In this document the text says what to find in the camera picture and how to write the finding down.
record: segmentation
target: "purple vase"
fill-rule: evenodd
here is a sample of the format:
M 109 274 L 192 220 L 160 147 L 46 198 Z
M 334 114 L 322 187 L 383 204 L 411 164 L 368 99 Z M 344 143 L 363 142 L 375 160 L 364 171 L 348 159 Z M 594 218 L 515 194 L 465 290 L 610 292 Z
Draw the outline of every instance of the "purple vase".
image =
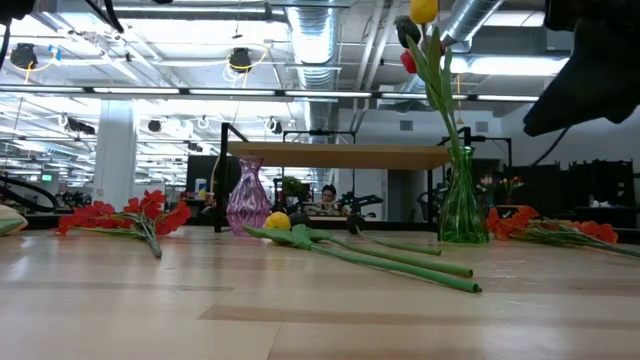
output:
M 258 178 L 262 158 L 246 156 L 240 158 L 242 175 L 238 185 L 229 196 L 227 220 L 231 231 L 237 236 L 248 236 L 243 225 L 261 228 L 269 216 L 271 204 Z

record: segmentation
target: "wooden shelf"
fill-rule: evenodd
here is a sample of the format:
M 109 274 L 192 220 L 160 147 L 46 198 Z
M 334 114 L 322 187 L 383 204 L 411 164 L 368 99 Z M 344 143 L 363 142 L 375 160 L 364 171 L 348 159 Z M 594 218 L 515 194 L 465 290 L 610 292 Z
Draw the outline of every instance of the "wooden shelf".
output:
M 258 156 L 262 166 L 430 170 L 449 161 L 444 146 L 229 142 L 234 156 Z

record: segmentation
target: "ceiling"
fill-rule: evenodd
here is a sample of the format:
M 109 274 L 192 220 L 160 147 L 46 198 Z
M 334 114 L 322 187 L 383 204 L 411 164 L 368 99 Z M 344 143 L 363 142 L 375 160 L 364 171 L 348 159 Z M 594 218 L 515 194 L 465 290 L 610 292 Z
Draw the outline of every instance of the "ceiling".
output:
M 295 2 L 271 1 L 274 14 L 284 16 L 286 7 L 282 5 Z M 374 9 L 379 2 L 349 0 L 337 3 L 345 4 L 344 8 L 334 9 L 338 12 L 340 24 L 337 29 L 337 58 L 332 65 L 337 71 L 337 89 L 353 90 L 356 87 L 365 39 L 369 33 L 377 32 L 373 51 L 378 47 L 382 47 L 383 51 L 379 66 L 375 67 L 371 62 L 366 64 L 368 71 L 374 71 L 375 68 L 371 88 L 392 87 L 399 91 L 410 80 L 399 61 L 404 49 L 398 44 L 395 31 L 383 39 L 385 24 L 381 23 L 377 28 L 372 25 Z M 441 20 L 448 16 L 452 3 L 442 1 Z M 553 75 L 545 73 L 531 76 L 531 66 L 535 67 L 538 63 L 532 65 L 526 61 L 546 59 L 557 62 L 566 58 L 571 48 L 570 37 L 549 33 L 542 27 L 542 3 L 507 0 L 501 5 L 474 37 L 471 52 L 455 55 L 463 65 L 459 70 L 461 73 L 454 79 L 456 92 L 523 96 L 540 94 Z M 120 9 L 117 11 L 120 20 L 126 27 L 123 35 L 99 20 L 80 1 L 58 0 L 56 12 L 37 12 L 22 21 L 15 21 L 11 28 L 10 49 L 14 49 L 18 43 L 34 44 L 38 65 L 27 76 L 27 71 L 7 60 L 0 72 L 0 84 L 299 88 L 296 71 L 299 64 L 294 56 L 288 24 L 242 21 L 239 9 L 251 4 L 238 4 L 237 1 L 176 0 L 172 5 L 178 8 L 194 5 L 218 7 L 223 14 L 216 16 L 228 18 L 226 21 L 206 20 L 211 16 L 210 12 L 194 15 L 175 8 L 171 12 L 151 11 L 148 8 L 145 8 L 146 12 L 136 10 L 136 6 L 152 4 L 149 0 L 114 1 L 116 10 Z M 382 22 L 390 6 L 391 3 L 387 1 L 382 10 Z M 407 13 L 408 1 L 404 1 L 398 14 Z M 234 48 L 248 48 L 252 62 L 257 63 L 246 75 L 234 74 L 229 70 L 227 57 Z M 66 181 L 77 186 L 90 183 L 95 137 L 83 135 L 84 141 L 72 141 L 77 134 L 65 131 L 60 124 L 66 118 L 72 118 L 99 131 L 100 102 L 97 98 L 0 93 L 0 137 L 4 143 L 3 156 L 7 159 L 5 166 L 18 172 L 24 168 L 54 168 L 48 164 L 56 161 L 64 164 L 64 160 L 75 159 L 87 167 L 88 170 L 84 171 L 88 175 L 80 178 L 86 181 L 78 181 L 79 178 L 70 176 L 65 178 Z M 351 116 L 344 114 L 344 107 L 340 107 L 338 127 L 346 130 Z M 476 113 L 486 111 L 491 119 L 513 110 L 513 106 L 503 103 L 465 102 L 461 107 Z M 187 136 L 196 143 L 207 141 L 203 153 L 215 154 L 215 141 L 220 138 L 220 123 L 232 122 L 250 140 L 282 141 L 281 135 L 272 134 L 267 129 L 269 124 L 265 123 L 275 119 L 285 129 L 306 130 L 308 124 L 305 122 L 304 109 L 302 102 L 283 100 L 167 100 L 161 96 L 158 99 L 136 100 L 136 110 L 141 119 L 138 181 L 152 178 L 154 181 L 178 184 L 184 181 L 186 165 L 176 160 L 184 160 L 186 155 L 195 152 L 189 151 L 185 144 L 159 143 L 162 140 Z M 394 117 L 403 116 L 386 113 L 382 117 L 369 116 L 369 119 L 377 120 L 368 129 L 371 130 L 373 124 L 383 122 L 380 120 L 382 118 L 395 123 L 399 118 Z M 152 120 L 158 120 L 166 126 L 161 132 L 151 132 L 148 123 Z M 16 136 L 48 139 L 39 139 L 39 146 L 34 146 L 25 145 L 29 141 L 16 142 Z M 26 161 L 29 157 L 36 160 Z M 165 167 L 167 171 L 162 174 L 171 176 L 159 178 L 158 173 L 146 169 L 148 166 L 145 164 L 149 161 Z M 305 170 L 300 172 L 301 176 L 307 173 Z M 273 176 L 276 176 L 275 172 L 265 177 L 265 181 Z

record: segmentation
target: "black metal frame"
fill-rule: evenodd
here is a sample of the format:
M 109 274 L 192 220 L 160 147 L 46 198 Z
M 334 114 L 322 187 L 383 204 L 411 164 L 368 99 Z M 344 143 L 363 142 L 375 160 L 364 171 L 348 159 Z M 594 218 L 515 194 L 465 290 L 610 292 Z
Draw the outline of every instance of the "black metal frame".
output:
M 486 142 L 487 140 L 493 141 L 504 141 L 507 143 L 507 156 L 509 167 L 513 166 L 513 154 L 511 148 L 511 138 L 503 138 L 503 137 L 486 137 L 486 136 L 471 136 L 471 128 L 465 126 L 458 130 L 458 134 L 462 133 L 462 141 L 464 146 L 471 146 L 474 142 Z M 451 140 L 451 137 L 446 136 L 442 138 L 442 141 L 436 144 L 436 146 L 444 146 L 447 142 Z M 445 166 L 442 166 L 442 178 L 446 178 L 446 169 Z M 428 170 L 427 172 L 427 192 L 429 194 L 429 203 L 427 204 L 427 223 L 433 223 L 433 170 Z
M 298 135 L 302 135 L 302 134 L 309 134 L 309 135 L 315 135 L 315 136 L 327 136 L 327 135 L 351 135 L 351 137 L 353 137 L 353 143 L 356 143 L 356 132 L 355 131 L 326 131 L 326 130 L 311 130 L 311 131 L 298 131 L 298 130 L 292 130 L 292 131 L 283 131 L 282 132 L 282 142 L 286 143 L 287 142 L 287 135 L 289 134 L 298 134 Z M 356 193 L 356 169 L 351 169 L 351 191 L 353 191 L 353 193 Z M 282 178 L 284 179 L 284 167 L 281 168 L 282 171 Z
M 229 131 L 234 133 L 243 142 L 249 142 L 233 125 L 223 122 L 220 131 L 220 153 L 218 154 L 218 166 L 214 169 L 218 180 L 213 188 L 216 198 L 216 207 L 213 211 L 213 226 L 215 232 L 222 232 L 223 222 L 226 220 L 225 194 L 227 185 L 227 150 L 229 148 Z

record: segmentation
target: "glass vase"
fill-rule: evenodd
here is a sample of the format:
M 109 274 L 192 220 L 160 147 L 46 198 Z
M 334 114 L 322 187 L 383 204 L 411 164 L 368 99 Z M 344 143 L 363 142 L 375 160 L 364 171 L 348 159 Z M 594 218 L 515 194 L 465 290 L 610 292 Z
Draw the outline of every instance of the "glass vase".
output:
M 489 231 L 482 207 L 476 201 L 471 175 L 473 148 L 451 149 L 452 183 L 438 219 L 438 239 L 446 242 L 484 244 Z
M 258 178 L 262 158 L 246 156 L 240 158 L 240 181 L 229 196 L 227 220 L 236 236 L 248 236 L 242 226 L 261 228 L 269 216 L 271 204 Z

